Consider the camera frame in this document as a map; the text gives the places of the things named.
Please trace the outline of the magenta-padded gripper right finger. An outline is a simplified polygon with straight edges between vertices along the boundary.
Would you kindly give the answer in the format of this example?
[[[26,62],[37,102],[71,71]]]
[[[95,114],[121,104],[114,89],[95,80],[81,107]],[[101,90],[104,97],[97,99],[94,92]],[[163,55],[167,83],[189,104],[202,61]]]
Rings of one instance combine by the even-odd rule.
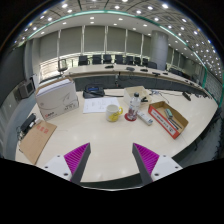
[[[137,143],[133,144],[132,153],[144,185],[182,169],[182,167],[168,155],[159,155]]]

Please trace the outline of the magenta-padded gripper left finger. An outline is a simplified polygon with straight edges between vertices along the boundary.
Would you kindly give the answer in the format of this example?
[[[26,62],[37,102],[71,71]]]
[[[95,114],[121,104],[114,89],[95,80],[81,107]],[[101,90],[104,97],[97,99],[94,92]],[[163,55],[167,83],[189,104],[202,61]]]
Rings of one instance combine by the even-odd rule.
[[[65,155],[56,155],[43,166],[43,170],[79,185],[90,153],[90,144],[86,143]]]

